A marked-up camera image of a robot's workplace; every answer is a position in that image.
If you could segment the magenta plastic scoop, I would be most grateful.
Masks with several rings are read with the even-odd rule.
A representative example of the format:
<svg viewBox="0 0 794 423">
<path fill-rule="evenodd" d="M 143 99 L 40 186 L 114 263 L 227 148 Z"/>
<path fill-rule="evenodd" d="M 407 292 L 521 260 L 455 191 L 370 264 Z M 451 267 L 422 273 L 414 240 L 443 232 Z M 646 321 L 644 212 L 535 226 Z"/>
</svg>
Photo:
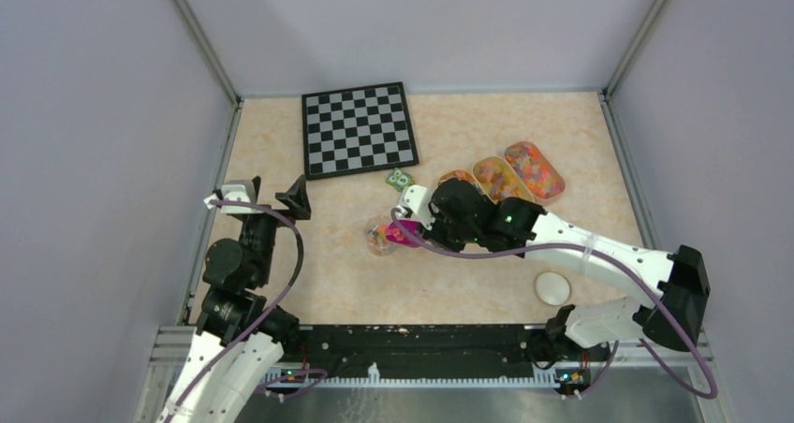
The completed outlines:
<svg viewBox="0 0 794 423">
<path fill-rule="evenodd" d="M 417 221 L 411 220 L 400 220 L 400 223 L 403 227 L 407 230 L 408 233 L 412 234 L 415 237 L 419 236 L 419 228 L 420 223 Z M 404 232 L 397 227 L 393 222 L 389 223 L 388 225 L 381 225 L 378 228 L 379 235 L 382 236 L 386 241 L 390 243 L 395 243 L 398 245 L 403 245 L 410 248 L 417 248 L 418 245 L 408 238 Z"/>
</svg>

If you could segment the clear plastic cup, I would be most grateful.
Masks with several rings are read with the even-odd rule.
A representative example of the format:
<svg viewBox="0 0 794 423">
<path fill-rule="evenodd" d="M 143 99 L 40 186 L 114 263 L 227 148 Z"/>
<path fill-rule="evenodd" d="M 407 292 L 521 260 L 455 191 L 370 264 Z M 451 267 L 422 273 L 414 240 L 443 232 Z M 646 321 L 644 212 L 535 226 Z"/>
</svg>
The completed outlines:
<svg viewBox="0 0 794 423">
<path fill-rule="evenodd" d="M 389 224 L 389 218 L 383 214 L 372 217 L 365 224 L 364 238 L 372 254 L 379 256 L 391 255 L 399 248 L 395 242 L 387 239 L 386 230 Z"/>
</svg>

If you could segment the white round lid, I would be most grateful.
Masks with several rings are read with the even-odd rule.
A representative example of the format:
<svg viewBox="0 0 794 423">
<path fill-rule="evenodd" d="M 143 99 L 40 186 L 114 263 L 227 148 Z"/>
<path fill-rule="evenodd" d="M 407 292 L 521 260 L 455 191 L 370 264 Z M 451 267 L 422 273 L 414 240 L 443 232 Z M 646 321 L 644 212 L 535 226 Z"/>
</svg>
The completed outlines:
<svg viewBox="0 0 794 423">
<path fill-rule="evenodd" d="M 535 279 L 534 287 L 537 297 L 550 306 L 561 306 L 571 296 L 569 281 L 555 271 L 540 273 Z"/>
</svg>

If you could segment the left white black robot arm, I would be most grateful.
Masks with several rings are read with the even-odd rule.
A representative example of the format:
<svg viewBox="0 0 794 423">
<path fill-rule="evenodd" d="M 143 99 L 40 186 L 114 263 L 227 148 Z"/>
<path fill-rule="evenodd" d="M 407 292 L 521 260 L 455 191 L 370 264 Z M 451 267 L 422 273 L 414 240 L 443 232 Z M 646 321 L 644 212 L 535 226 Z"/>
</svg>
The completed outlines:
<svg viewBox="0 0 794 423">
<path fill-rule="evenodd" d="M 276 194 L 280 209 L 258 203 L 260 185 L 260 177 L 225 183 L 203 200 L 208 209 L 238 220 L 242 229 L 237 238 L 220 239 L 207 249 L 201 280 L 208 290 L 159 422 L 233 422 L 265 373 L 299 352 L 300 320 L 280 302 L 297 282 L 304 261 L 295 224 L 312 215 L 306 179 L 300 176 Z M 295 237 L 296 265 L 285 288 L 267 300 L 255 291 L 270 280 L 276 233 L 282 227 Z"/>
</svg>

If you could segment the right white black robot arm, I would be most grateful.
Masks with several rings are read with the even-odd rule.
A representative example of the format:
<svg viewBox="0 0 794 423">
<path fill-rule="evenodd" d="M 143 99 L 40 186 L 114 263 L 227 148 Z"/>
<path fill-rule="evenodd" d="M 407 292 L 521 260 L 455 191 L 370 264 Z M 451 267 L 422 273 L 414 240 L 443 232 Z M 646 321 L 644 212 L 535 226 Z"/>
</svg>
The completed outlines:
<svg viewBox="0 0 794 423">
<path fill-rule="evenodd" d="M 520 197 L 493 201 L 459 179 L 433 191 L 412 185 L 399 207 L 419 221 L 423 240 L 456 257 L 474 243 L 483 259 L 530 256 L 623 291 L 620 299 L 567 305 L 548 321 L 550 349 L 561 359 L 603 342 L 645 338 L 679 352 L 698 342 L 711 287 L 693 247 L 667 252 L 619 242 Z"/>
</svg>

